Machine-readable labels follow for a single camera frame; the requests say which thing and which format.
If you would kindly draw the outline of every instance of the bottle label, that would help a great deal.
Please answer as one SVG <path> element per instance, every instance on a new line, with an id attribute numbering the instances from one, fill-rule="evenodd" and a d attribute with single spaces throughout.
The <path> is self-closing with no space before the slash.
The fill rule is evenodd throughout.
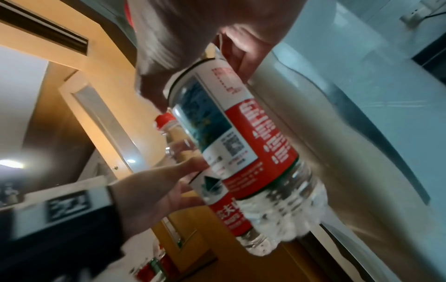
<path id="1" fill-rule="evenodd" d="M 235 198 L 211 169 L 200 172 L 189 185 L 235 237 L 243 235 L 252 228 L 251 223 L 237 206 Z"/>
<path id="2" fill-rule="evenodd" d="M 261 191 L 297 161 L 226 61 L 198 65 L 173 90 L 175 117 L 236 199 Z"/>

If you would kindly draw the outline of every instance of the plastic water bottle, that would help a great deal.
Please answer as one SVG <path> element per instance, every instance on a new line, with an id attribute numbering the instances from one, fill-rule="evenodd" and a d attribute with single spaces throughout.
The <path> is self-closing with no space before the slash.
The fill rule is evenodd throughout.
<path id="1" fill-rule="evenodd" d="M 168 143 L 166 154 L 172 156 L 176 162 L 180 163 L 190 157 L 200 155 L 198 150 L 192 150 L 194 149 L 193 144 L 188 143 L 187 134 L 173 115 L 170 113 L 159 115 L 155 119 L 155 123 L 156 128 L 166 137 Z M 169 146 L 175 142 L 184 142 L 183 149 L 190 147 L 191 150 L 175 152 L 172 146 Z M 249 253 L 256 256 L 265 256 L 277 247 L 278 242 L 267 238 L 252 227 L 237 206 L 235 198 L 211 169 L 198 173 L 189 185 Z"/>
<path id="2" fill-rule="evenodd" d="M 327 206 L 325 186 L 228 62 L 195 63 L 173 82 L 168 102 L 259 233 L 290 241 L 320 223 Z"/>

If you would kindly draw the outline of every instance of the hand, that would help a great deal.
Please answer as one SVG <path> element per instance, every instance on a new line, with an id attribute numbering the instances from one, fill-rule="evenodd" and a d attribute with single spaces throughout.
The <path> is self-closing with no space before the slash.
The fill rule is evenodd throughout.
<path id="1" fill-rule="evenodd" d="M 169 78 L 215 38 L 246 83 L 293 25 L 305 0 L 128 0 L 138 40 L 136 89 L 162 112 Z"/>
<path id="2" fill-rule="evenodd" d="M 193 157 L 181 164 L 132 174 L 111 185 L 125 240 L 174 211 L 204 205 L 199 197 L 182 197 L 191 191 L 182 178 L 206 168 L 208 164 L 202 157 Z"/>

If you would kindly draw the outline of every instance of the ceiling light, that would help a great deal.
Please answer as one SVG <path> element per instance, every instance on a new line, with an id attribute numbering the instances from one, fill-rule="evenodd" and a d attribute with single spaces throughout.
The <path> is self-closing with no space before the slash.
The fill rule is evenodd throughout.
<path id="1" fill-rule="evenodd" d="M 13 160 L 0 160 L 0 165 L 12 167 L 15 169 L 22 169 L 25 167 L 22 163 L 19 163 L 19 162 L 13 161 Z"/>

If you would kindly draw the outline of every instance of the qr code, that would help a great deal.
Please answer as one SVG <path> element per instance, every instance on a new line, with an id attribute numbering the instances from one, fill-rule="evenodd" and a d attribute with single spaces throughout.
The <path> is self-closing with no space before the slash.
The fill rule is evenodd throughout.
<path id="1" fill-rule="evenodd" d="M 240 139 L 237 137 L 237 135 L 232 135 L 230 138 L 223 141 L 223 145 L 226 147 L 229 154 L 231 154 L 231 157 L 235 156 L 238 152 L 240 152 L 244 148 L 242 142 L 240 142 Z"/>

